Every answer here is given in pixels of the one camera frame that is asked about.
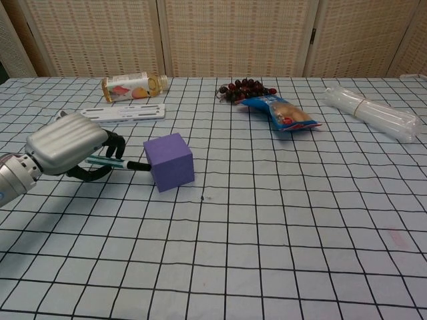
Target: juice bottle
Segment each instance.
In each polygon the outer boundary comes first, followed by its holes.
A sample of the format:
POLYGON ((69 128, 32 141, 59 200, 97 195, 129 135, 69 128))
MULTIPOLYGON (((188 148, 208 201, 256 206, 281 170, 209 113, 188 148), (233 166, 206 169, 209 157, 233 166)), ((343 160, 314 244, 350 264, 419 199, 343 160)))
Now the juice bottle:
POLYGON ((153 73, 132 73, 106 77, 101 81, 108 102, 154 97, 167 89, 167 77, 153 73))

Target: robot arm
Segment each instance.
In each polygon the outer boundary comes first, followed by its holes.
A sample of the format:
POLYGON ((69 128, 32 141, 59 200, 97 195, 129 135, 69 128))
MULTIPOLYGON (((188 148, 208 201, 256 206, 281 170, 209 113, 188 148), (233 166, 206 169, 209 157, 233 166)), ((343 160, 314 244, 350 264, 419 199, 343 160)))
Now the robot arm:
POLYGON ((115 153, 121 159, 125 139, 102 129, 79 113, 58 118, 27 137, 25 154, 0 158, 0 207, 35 186, 42 173, 66 173, 83 181, 94 181, 107 175, 110 166, 86 171, 79 167, 96 150, 107 146, 107 157, 115 153))

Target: black grid line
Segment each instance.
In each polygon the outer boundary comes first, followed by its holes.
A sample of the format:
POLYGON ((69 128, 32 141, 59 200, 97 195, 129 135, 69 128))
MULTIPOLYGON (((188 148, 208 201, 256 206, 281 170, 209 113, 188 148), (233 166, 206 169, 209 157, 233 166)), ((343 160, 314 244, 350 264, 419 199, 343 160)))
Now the black grid line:
MULTIPOLYGON (((243 316, 236 313, 243 303, 246 309, 240 312, 258 318, 276 319, 291 311, 305 319, 308 303, 317 303, 327 310, 319 312, 330 312, 320 316, 329 319, 345 319, 346 305, 353 312, 369 307, 379 319, 387 307, 423 317, 426 134, 415 143, 399 143, 324 105, 322 91, 339 84, 417 113, 425 125, 426 82, 257 78, 323 123, 312 131, 282 133, 256 110, 216 101, 216 87, 232 80, 175 78, 157 97, 113 104, 165 103, 164 121, 107 128, 125 137, 125 157, 141 161, 146 161, 142 142, 179 132, 193 151, 194 183, 158 193, 149 175, 127 171, 115 170, 90 185, 42 176, 39 186, 0 209, 0 297, 5 297, 0 313, 153 319, 174 312, 189 319, 214 310, 232 319, 243 316), (206 238, 206 230, 216 236, 206 238), (236 236, 236 230, 248 234, 236 236), (13 247, 29 238, 42 241, 35 249, 13 247), (70 242, 55 247, 52 239, 70 242), (117 255, 103 254, 111 243, 118 246, 117 255), (19 264, 11 270, 14 259, 19 264), (73 262, 81 265, 78 274, 84 280, 63 276, 73 262), (112 265, 120 268, 109 269, 112 265), (131 265, 143 273, 141 279, 133 278, 131 265), (97 266, 107 266, 104 271, 114 281, 92 281, 97 266), (200 270, 224 275, 224 281, 213 284, 205 275, 201 285, 200 270), (171 276, 176 277, 165 284, 171 276), (291 278, 291 285, 276 285, 291 278), (307 284, 305 278, 315 280, 307 284), (354 289, 354 279, 366 289, 354 289), (236 283, 243 289, 236 291, 236 283), (36 288, 42 289, 33 293, 31 306, 23 290, 36 288), (75 296, 67 307, 54 309, 47 303, 58 288, 75 296), (85 303, 88 299, 93 306, 85 303)), ((99 79, 10 79, 0 86, 0 154, 22 152, 26 135, 60 109, 110 105, 99 79)))

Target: purple foam cube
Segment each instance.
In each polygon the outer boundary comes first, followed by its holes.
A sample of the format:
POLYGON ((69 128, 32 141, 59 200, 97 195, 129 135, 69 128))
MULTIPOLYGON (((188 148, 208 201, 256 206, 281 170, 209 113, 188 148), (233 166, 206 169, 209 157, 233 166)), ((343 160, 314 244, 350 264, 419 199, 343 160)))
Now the purple foam cube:
POLYGON ((193 153, 179 133, 144 142, 159 192, 194 181, 193 153))

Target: snack bag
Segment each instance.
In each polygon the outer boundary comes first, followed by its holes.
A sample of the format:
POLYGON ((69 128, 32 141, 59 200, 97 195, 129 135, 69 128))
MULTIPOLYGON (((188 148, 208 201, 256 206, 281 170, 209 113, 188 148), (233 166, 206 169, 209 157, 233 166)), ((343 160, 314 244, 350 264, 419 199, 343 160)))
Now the snack bag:
POLYGON ((270 114, 274 125, 281 131, 307 129, 322 125, 314 121, 307 113, 276 95, 244 99, 239 101, 239 104, 270 114))

